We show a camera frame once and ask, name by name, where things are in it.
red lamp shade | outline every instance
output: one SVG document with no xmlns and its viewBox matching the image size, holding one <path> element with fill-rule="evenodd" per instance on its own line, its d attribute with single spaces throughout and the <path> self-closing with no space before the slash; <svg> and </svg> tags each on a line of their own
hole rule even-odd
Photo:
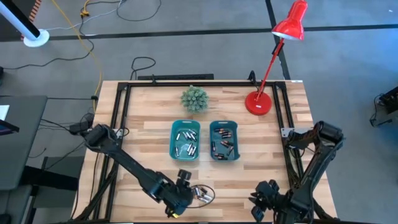
<svg viewBox="0 0 398 224">
<path fill-rule="evenodd" d="M 272 30 L 274 35 L 288 40 L 303 40 L 304 29 L 301 20 L 308 4 L 305 0 L 296 0 L 290 8 L 287 18 L 278 23 Z"/>
</svg>

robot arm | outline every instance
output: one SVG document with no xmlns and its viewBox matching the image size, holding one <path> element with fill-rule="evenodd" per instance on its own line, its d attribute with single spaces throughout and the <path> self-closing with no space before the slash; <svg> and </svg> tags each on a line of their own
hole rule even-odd
<svg viewBox="0 0 398 224">
<path fill-rule="evenodd" d="M 276 223 L 293 224 L 307 215 L 310 219 L 313 218 L 312 192 L 328 164 L 336 156 L 336 151 L 342 146 L 343 134 L 340 129 L 320 121 L 306 133 L 291 131 L 284 146 L 305 149 L 310 143 L 314 143 L 315 153 L 299 185 L 281 195 L 278 193 L 276 181 L 263 181 L 256 187 L 256 192 L 251 194 L 253 197 L 249 199 L 256 205 L 252 209 L 252 215 L 257 222 L 264 218 L 266 209 L 274 211 Z"/>
<path fill-rule="evenodd" d="M 185 170 L 178 172 L 176 183 L 161 172 L 146 169 L 129 154 L 121 149 L 120 139 L 107 125 L 97 125 L 85 135 L 86 146 L 101 152 L 122 165 L 139 181 L 142 190 L 157 203 L 166 204 L 167 217 L 177 218 L 192 203 L 193 191 L 188 180 L 191 173 Z"/>
</svg>

gray floor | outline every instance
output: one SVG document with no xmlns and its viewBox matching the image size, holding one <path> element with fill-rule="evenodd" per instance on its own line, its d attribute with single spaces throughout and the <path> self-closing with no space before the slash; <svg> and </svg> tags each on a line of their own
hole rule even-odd
<svg viewBox="0 0 398 224">
<path fill-rule="evenodd" d="M 74 24 L 80 21 L 76 0 L 58 0 Z M 121 9 L 126 17 L 152 14 L 158 0 L 128 1 Z M 283 19 L 291 0 L 272 1 L 277 21 Z M 91 15 L 112 10 L 117 4 L 95 5 Z M 398 24 L 394 0 L 308 0 L 305 26 L 354 26 Z M 67 27 L 63 17 L 43 0 L 35 24 L 39 28 Z M 168 30 L 270 27 L 263 0 L 162 0 L 158 15 L 145 22 L 126 22 L 115 14 L 85 24 L 87 34 L 155 32 Z M 51 35 L 73 35 L 72 30 L 51 30 Z M 271 34 L 196 35 L 134 39 L 96 39 L 94 53 L 101 61 L 105 80 L 129 78 L 134 57 L 149 56 L 157 63 L 139 75 L 214 73 L 215 78 L 246 78 L 250 70 L 262 74 L 271 58 Z M 398 127 L 369 125 L 373 98 L 398 84 L 398 30 L 306 32 L 304 42 L 286 42 L 284 47 L 292 79 L 304 80 L 315 121 L 329 121 L 347 138 L 327 173 L 338 216 L 343 220 L 396 223 L 398 220 Z M 20 42 L 0 43 L 0 64 L 18 67 L 45 63 L 54 57 L 85 54 L 78 41 L 50 41 L 39 49 Z M 282 79 L 276 63 L 271 79 Z M 59 97 L 90 97 L 98 82 L 91 58 L 54 62 L 44 68 L 7 71 L 0 94 L 45 94 Z M 44 117 L 58 122 L 78 121 L 91 106 L 87 101 L 49 101 Z M 44 156 L 62 156 L 81 139 L 61 131 L 40 130 L 33 153 L 43 147 Z M 72 156 L 83 156 L 84 150 Z M 42 157 L 29 164 L 39 167 Z M 42 209 L 37 223 L 65 220 L 71 205 Z"/>
</svg>

teal plastic bin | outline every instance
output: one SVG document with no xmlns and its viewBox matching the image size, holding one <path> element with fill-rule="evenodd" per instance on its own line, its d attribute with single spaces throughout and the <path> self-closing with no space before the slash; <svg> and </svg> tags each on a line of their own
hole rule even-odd
<svg viewBox="0 0 398 224">
<path fill-rule="evenodd" d="M 222 128 L 224 131 L 230 132 L 231 137 L 222 138 L 222 135 L 218 132 L 215 132 L 216 129 Z M 241 157 L 238 151 L 238 124 L 234 121 L 213 121 L 210 124 L 210 156 L 216 161 L 235 161 Z M 221 141 L 228 141 L 233 143 L 233 150 L 227 156 L 229 149 L 221 144 Z M 212 142 L 215 143 L 216 150 L 213 150 Z M 224 154 L 227 160 L 219 160 L 215 154 Z"/>
<path fill-rule="evenodd" d="M 194 131 L 197 135 L 193 137 L 196 141 L 192 139 L 185 138 L 183 133 L 192 133 L 190 130 Z M 192 146 L 196 147 L 193 156 L 188 155 L 188 147 L 192 143 Z M 170 133 L 170 156 L 173 159 L 181 161 L 193 161 L 199 156 L 200 150 L 200 123 L 194 120 L 176 120 L 172 125 L 172 130 Z"/>
</svg>

wooden table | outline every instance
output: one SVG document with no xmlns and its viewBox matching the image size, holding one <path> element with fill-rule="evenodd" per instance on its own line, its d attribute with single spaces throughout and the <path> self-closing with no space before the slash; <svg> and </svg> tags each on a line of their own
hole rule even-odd
<svg viewBox="0 0 398 224">
<path fill-rule="evenodd" d="M 118 81 L 103 82 L 95 123 L 110 123 L 117 84 Z M 303 83 L 286 81 L 286 85 L 295 127 L 312 127 L 313 121 Z M 289 188 L 274 106 L 266 115 L 254 116 L 244 106 L 244 99 L 253 91 L 253 87 L 205 87 L 210 97 L 208 111 L 190 115 L 180 104 L 180 95 L 186 89 L 187 87 L 133 87 L 126 124 L 130 134 L 124 138 L 123 149 L 144 167 L 161 171 L 172 180 L 177 179 L 179 169 L 189 170 L 192 172 L 191 184 L 206 184 L 214 188 L 214 202 L 203 208 L 187 209 L 176 220 L 168 219 L 164 213 L 165 205 L 149 198 L 134 176 L 120 166 L 112 222 L 253 222 L 250 212 L 253 204 L 248 197 L 260 181 L 275 179 L 283 194 Z M 272 98 L 270 87 L 265 92 Z M 280 93 L 281 111 L 286 123 L 281 96 Z M 201 148 L 197 161 L 181 162 L 170 158 L 170 128 L 176 119 L 194 119 L 200 122 Z M 237 161 L 217 162 L 210 157 L 209 125 L 220 119 L 233 120 L 239 125 L 241 157 Z M 99 155 L 95 168 L 94 192 L 100 179 L 103 156 Z M 304 168 L 311 158 L 312 153 L 306 151 L 302 157 Z M 96 153 L 87 150 L 75 216 L 88 205 L 95 159 Z M 336 216 L 326 174 L 315 189 L 314 197 L 327 213 Z M 104 217 L 105 206 L 106 200 L 103 200 L 100 218 Z M 266 212 L 263 221 L 271 222 L 272 212 Z"/>
</svg>

